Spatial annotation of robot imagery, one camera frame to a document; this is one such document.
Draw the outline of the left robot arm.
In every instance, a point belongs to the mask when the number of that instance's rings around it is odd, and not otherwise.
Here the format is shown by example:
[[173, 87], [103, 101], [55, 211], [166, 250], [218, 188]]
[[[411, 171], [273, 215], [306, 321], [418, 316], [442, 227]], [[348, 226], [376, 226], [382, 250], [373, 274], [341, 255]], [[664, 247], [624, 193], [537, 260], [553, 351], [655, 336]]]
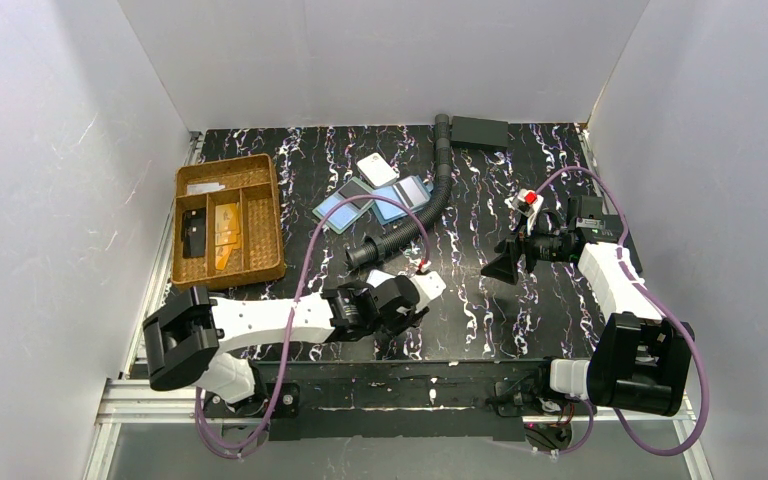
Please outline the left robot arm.
[[397, 336], [418, 326], [445, 289], [443, 278], [428, 268], [412, 275], [374, 270], [366, 281], [297, 300], [233, 300], [193, 286], [143, 321], [149, 385], [157, 392], [196, 386], [236, 404], [260, 393], [262, 382], [234, 351]]

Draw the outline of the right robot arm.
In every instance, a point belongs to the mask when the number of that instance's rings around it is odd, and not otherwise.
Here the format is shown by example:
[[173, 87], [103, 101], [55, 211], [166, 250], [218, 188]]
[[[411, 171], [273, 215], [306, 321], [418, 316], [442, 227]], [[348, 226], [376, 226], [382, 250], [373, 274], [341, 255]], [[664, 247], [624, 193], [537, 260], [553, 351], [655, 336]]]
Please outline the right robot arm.
[[624, 242], [617, 216], [601, 212], [598, 197], [569, 201], [566, 219], [522, 190], [513, 198], [521, 214], [514, 244], [532, 272], [540, 261], [569, 263], [584, 276], [606, 324], [588, 359], [553, 358], [541, 368], [544, 397], [575, 397], [597, 406], [662, 416], [679, 410], [690, 348], [665, 313], [647, 299], [643, 278]]

